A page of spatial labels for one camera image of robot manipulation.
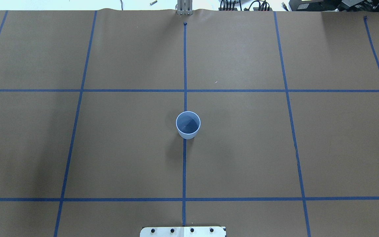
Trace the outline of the light blue plastic cup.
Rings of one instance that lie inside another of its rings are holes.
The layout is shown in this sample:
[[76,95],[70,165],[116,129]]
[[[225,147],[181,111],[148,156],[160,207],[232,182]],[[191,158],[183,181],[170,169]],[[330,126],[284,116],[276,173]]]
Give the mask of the light blue plastic cup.
[[183,139],[190,140],[194,138],[200,130],[201,119],[195,112],[184,111],[177,116],[175,126],[178,134]]

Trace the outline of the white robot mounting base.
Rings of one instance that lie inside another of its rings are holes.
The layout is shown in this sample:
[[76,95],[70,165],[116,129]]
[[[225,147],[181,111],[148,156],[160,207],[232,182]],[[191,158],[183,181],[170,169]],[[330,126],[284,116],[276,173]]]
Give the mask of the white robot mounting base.
[[226,237],[227,231],[221,226],[163,226],[144,227],[140,237]]

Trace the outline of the black electronics box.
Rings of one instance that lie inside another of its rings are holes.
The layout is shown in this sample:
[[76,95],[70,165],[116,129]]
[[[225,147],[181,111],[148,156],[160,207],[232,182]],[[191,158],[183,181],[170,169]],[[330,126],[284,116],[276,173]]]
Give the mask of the black electronics box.
[[379,12],[379,0],[289,0],[293,12]]

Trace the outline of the aluminium frame post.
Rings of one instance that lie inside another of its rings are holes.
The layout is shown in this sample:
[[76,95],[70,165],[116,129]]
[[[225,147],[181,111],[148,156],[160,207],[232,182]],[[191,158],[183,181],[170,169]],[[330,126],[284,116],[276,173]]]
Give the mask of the aluminium frame post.
[[193,1],[192,0],[178,0],[176,5],[176,13],[178,15],[192,15],[193,14]]

